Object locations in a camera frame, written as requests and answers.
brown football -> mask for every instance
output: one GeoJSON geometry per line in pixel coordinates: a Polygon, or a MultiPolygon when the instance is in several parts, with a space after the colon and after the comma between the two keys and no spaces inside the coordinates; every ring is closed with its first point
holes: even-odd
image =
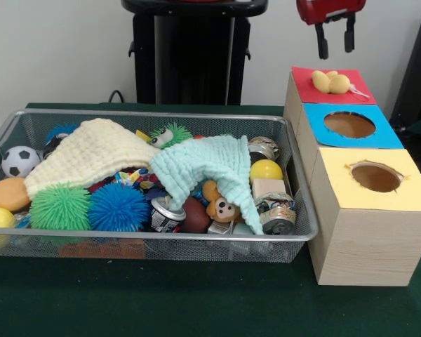
{"type": "Polygon", "coordinates": [[[186,218],[181,227],[185,233],[206,233],[211,225],[211,218],[206,214],[206,208],[193,197],[188,197],[183,206],[186,218]]]}

red square top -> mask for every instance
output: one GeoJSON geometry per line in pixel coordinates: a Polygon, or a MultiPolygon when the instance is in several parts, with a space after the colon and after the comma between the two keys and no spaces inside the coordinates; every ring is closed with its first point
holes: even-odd
{"type": "Polygon", "coordinates": [[[370,96],[369,98],[348,91],[345,94],[322,93],[312,83],[313,69],[292,67],[293,78],[303,103],[331,103],[331,104],[367,104],[376,105],[373,94],[369,91],[358,70],[337,70],[339,74],[348,76],[356,89],[370,96]]]}

wooden box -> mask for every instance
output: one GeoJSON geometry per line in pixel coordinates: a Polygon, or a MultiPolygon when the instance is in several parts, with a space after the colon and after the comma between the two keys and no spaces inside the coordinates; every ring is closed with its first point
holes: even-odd
{"type": "Polygon", "coordinates": [[[421,257],[421,175],[406,150],[322,147],[310,189],[319,284],[408,285],[421,257]]]}
{"type": "Polygon", "coordinates": [[[338,70],[340,74],[347,75],[356,88],[368,95],[369,98],[354,95],[353,93],[346,93],[344,95],[320,93],[314,88],[312,83],[313,71],[313,69],[292,67],[292,71],[288,78],[284,117],[291,122],[295,136],[298,131],[298,124],[300,122],[300,115],[303,111],[304,103],[377,105],[373,94],[369,91],[359,71],[338,70]]]}
{"type": "MultiPolygon", "coordinates": [[[[356,96],[349,93],[320,93],[308,83],[308,78],[303,78],[302,72],[294,69],[290,73],[285,117],[291,122],[295,132],[308,183],[312,178],[316,153],[320,147],[403,148],[377,105],[346,104],[356,101],[356,96]],[[324,101],[339,103],[320,103],[324,101]]],[[[311,70],[305,70],[304,73],[311,76],[311,70]]],[[[357,81],[361,80],[358,74],[351,76],[357,78],[357,81]]]]}

yellow square top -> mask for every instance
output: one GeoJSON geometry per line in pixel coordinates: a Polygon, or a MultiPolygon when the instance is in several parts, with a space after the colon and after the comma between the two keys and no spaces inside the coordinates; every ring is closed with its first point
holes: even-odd
{"type": "Polygon", "coordinates": [[[321,147],[320,153],[341,208],[421,211],[421,173],[406,150],[321,147]]]}

circular hole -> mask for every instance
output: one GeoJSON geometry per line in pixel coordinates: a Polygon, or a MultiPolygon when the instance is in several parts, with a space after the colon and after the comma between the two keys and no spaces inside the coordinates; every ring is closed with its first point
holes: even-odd
{"type": "Polygon", "coordinates": [[[324,118],[324,125],[330,130],[349,137],[365,138],[376,131],[374,123],[355,112],[334,112],[324,118]]]}
{"type": "Polygon", "coordinates": [[[376,192],[391,192],[401,184],[397,172],[378,163],[359,164],[351,172],[360,185],[376,192]]]}

